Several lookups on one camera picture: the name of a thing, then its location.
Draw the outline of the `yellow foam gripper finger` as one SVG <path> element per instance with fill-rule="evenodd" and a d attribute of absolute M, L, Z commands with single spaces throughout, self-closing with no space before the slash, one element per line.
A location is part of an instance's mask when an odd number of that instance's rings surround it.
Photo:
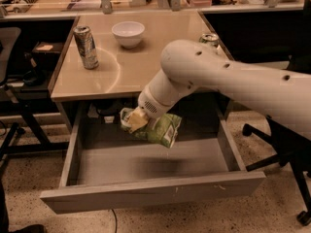
<path fill-rule="evenodd" d="M 126 122 L 129 124 L 129 132 L 132 133 L 143 126 L 149 121 L 149 118 L 145 111 L 140 107 L 135 108 L 126 116 Z"/>

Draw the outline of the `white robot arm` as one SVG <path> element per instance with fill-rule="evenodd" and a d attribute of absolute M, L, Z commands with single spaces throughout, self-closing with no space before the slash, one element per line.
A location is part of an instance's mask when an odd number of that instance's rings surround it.
<path fill-rule="evenodd" d="M 311 139 L 310 75 L 230 61 L 213 47 L 189 40 L 163 49 L 160 70 L 140 93 L 138 107 L 158 118 L 199 88 L 217 91 Z"/>

